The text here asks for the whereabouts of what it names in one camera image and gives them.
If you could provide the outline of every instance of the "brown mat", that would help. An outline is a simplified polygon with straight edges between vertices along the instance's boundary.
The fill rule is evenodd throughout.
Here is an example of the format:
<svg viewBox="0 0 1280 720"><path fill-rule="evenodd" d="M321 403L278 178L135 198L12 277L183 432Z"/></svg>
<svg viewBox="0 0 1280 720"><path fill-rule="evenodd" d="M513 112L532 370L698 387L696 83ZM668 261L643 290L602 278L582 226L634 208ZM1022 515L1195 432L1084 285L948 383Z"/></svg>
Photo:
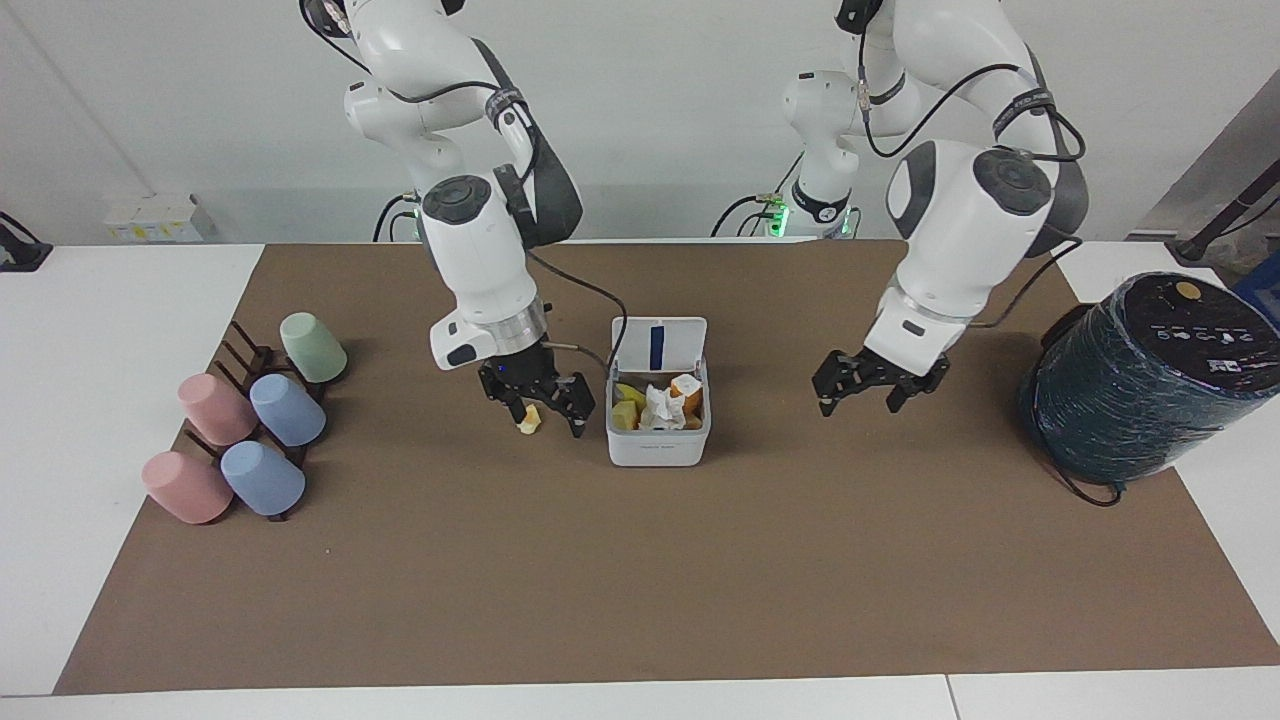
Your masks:
<svg viewBox="0 0 1280 720"><path fill-rule="evenodd" d="M307 496L285 524L237 507L206 528L148 501L56 691L1280 664L1176 474L1096 510L1029 454L1011 404L1074 304L1059 273L970 332L938 393L819 415L810 374L858 348L901 254L547 250L637 315L709 319L703 465L620 470L603 404L581 441L558 416L526 438L474 372L435 370L428 329L453 305L421 249L269 247L237 318L270 338L315 311L353 363ZM536 278L553 337L603 351L613 309Z"/></svg>

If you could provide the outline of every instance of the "blue tape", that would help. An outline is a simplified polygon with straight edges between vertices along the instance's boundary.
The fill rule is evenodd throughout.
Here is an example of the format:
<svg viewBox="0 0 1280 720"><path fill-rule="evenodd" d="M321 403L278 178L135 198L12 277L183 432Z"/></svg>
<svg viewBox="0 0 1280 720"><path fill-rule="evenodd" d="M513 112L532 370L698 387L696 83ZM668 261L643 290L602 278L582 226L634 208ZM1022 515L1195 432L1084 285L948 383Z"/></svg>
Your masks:
<svg viewBox="0 0 1280 720"><path fill-rule="evenodd" d="M654 325L649 328L649 369L660 370L662 369L662 350L663 345L667 342L667 328L662 325Z"/></svg>

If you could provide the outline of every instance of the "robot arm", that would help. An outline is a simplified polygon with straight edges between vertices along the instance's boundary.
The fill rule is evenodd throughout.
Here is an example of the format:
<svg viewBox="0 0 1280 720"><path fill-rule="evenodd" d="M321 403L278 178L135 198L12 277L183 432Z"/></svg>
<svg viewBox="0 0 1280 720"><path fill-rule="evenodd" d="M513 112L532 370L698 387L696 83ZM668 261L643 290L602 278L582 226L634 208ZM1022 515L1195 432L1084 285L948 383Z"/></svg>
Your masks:
<svg viewBox="0 0 1280 720"><path fill-rule="evenodd" d="M837 23L867 44L846 42L844 72L801 73L783 95L787 122L805 145L799 176L786 196L786 234L837 234L849 211L859 169L854 136L864 136L860 104L867 102L878 136L906 133L923 114L920 83L906 73L893 50L893 23L881 12L874 23L837 14ZM859 85L859 59L865 59L865 92Z"/></svg>
<svg viewBox="0 0 1280 720"><path fill-rule="evenodd" d="M527 250L568 238L582 206L573 182L494 54L449 20L454 0L310 0L311 22L356 41L374 82L353 85L347 118L404 161L420 200L419 228L457 309L431 328L443 370L480 363L485 395L512 419L525 400L564 415L580 437L595 401L581 373L561 377L547 348L547 307ZM481 118L515 156L462 173L439 131Z"/></svg>
<svg viewBox="0 0 1280 720"><path fill-rule="evenodd" d="M1060 115L997 0L845 0L841 18L851 14L861 35L856 51L846 51L846 67L851 54L865 64L855 64L859 119L850 132L906 132L916 124L916 83L923 83L983 110L998 145L928 141L900 161L887 205L908 256L881 300L863 351L833 351L814 375L826 415L842 397L870 387L893 388L888 404L895 413L911 396L937 389L950 366L946 351L986 307L991 291L1038 237L1052 241L1074 232L1083 219L1079 200L1087 197L1069 192L1073 208L1055 206L1064 160ZM852 177L847 179L851 186ZM1046 231L1055 210L1065 231Z"/></svg>

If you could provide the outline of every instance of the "white wall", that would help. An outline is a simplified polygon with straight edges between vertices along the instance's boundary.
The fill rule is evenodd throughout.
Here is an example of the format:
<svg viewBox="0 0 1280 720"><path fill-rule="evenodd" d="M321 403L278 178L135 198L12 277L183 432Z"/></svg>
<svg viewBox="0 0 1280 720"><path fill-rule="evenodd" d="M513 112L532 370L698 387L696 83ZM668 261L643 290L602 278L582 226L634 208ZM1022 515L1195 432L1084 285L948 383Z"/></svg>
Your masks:
<svg viewBox="0 0 1280 720"><path fill-rule="evenodd" d="M792 73L838 67L829 6L471 0L457 22L582 187L580 237L700 236L799 151L780 97ZM1091 238L1124 237L1280 65L1275 0L1005 6L1091 141ZM358 70L292 0L0 0L0 204L50 241L101 242L104 196L142 186L197 193L230 241L364 240L407 184L347 127ZM933 135L984 141L986 126L957 104ZM454 137L476 168L503 160L481 124ZM891 163L864 160L864 236L891 236Z"/></svg>

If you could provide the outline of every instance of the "small yellow object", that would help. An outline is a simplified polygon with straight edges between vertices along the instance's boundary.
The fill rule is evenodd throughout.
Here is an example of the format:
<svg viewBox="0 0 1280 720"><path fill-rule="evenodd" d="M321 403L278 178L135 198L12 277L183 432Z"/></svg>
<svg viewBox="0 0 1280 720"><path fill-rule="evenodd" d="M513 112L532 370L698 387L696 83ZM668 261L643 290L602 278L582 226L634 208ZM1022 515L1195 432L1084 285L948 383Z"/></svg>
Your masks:
<svg viewBox="0 0 1280 720"><path fill-rule="evenodd" d="M631 400L623 400L613 406L613 428L621 432L640 429L640 411Z"/></svg>
<svg viewBox="0 0 1280 720"><path fill-rule="evenodd" d="M671 380L671 396L685 398L686 418L703 409L703 383L692 375L680 375Z"/></svg>
<svg viewBox="0 0 1280 720"><path fill-rule="evenodd" d="M1178 295L1181 295L1187 300L1199 300L1204 296L1201 288L1196 287L1194 283L1180 282L1175 287L1178 288Z"/></svg>
<svg viewBox="0 0 1280 720"><path fill-rule="evenodd" d="M623 401L631 401L636 404L636 411L643 413L644 409L648 406L648 401L645 400L644 393L640 392L639 389L623 383L618 383L613 387L618 391L618 395L622 396Z"/></svg>
<svg viewBox="0 0 1280 720"><path fill-rule="evenodd" d="M525 409L525 421L516 425L520 432L531 436L538 432L538 427L543 424L543 416L538 413L536 405L530 405Z"/></svg>

